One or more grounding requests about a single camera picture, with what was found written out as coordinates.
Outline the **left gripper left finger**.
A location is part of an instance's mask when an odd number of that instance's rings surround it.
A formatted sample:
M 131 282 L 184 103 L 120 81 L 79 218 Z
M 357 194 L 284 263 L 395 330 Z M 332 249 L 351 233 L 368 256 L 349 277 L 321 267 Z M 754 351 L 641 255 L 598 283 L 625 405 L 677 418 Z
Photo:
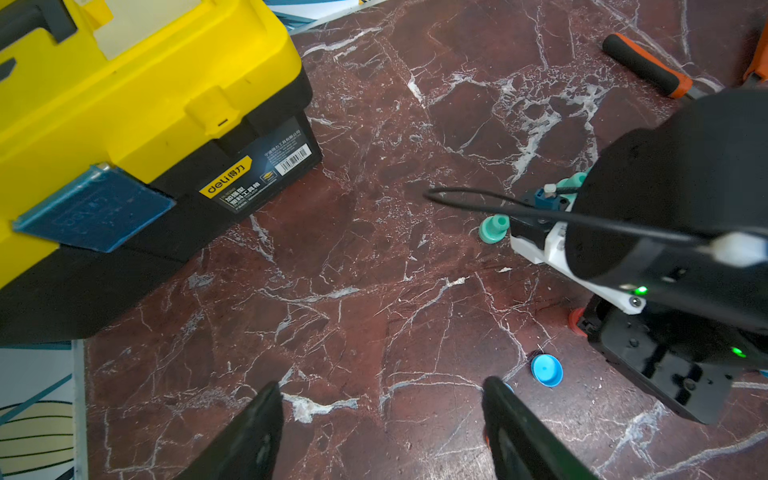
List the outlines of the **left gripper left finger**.
M 283 426 L 283 397 L 272 381 L 176 479 L 272 479 Z

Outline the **green stamp top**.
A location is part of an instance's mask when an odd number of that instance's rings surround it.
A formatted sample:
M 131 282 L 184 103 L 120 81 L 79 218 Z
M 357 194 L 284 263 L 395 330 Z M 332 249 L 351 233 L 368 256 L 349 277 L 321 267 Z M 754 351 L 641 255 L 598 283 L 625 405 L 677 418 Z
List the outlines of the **green stamp top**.
M 578 172 L 568 178 L 560 180 L 556 184 L 555 192 L 562 196 L 576 195 L 586 180 L 587 175 L 587 172 Z

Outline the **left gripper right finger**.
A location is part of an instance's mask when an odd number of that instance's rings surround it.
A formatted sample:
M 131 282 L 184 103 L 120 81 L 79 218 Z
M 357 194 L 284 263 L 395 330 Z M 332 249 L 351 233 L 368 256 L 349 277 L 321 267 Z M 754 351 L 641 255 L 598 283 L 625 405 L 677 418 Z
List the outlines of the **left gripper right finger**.
M 496 376 L 483 382 L 482 410 L 498 479 L 595 477 Z

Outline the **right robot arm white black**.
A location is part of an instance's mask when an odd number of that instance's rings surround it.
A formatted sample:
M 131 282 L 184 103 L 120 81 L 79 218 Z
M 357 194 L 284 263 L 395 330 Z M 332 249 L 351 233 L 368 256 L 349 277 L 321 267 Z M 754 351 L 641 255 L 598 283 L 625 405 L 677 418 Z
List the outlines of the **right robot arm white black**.
M 638 298 L 594 296 L 590 345 L 677 415 L 715 422 L 735 379 L 767 366 L 767 93 L 732 89 L 606 147 L 576 213 L 635 235 L 569 224 L 573 275 Z

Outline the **green stamp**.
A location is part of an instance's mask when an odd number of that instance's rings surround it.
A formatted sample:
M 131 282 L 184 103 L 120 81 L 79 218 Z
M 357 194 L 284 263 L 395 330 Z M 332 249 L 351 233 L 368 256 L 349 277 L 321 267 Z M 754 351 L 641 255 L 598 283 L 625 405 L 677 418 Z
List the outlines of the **green stamp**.
M 555 192 L 562 196 L 576 195 L 586 180 L 587 175 L 587 172 L 578 172 L 568 178 L 560 180 L 556 184 Z
M 493 215 L 486 218 L 479 227 L 479 237 L 486 244 L 503 241 L 509 232 L 510 219 L 506 215 Z

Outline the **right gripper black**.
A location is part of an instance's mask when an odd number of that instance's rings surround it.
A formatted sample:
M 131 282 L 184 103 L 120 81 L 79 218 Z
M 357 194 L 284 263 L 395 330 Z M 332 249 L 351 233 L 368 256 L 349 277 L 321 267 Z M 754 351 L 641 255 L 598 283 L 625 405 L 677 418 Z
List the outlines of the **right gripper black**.
M 606 362 L 678 416 L 715 423 L 741 373 L 767 368 L 767 332 L 665 308 L 629 315 L 593 296 L 580 331 Z

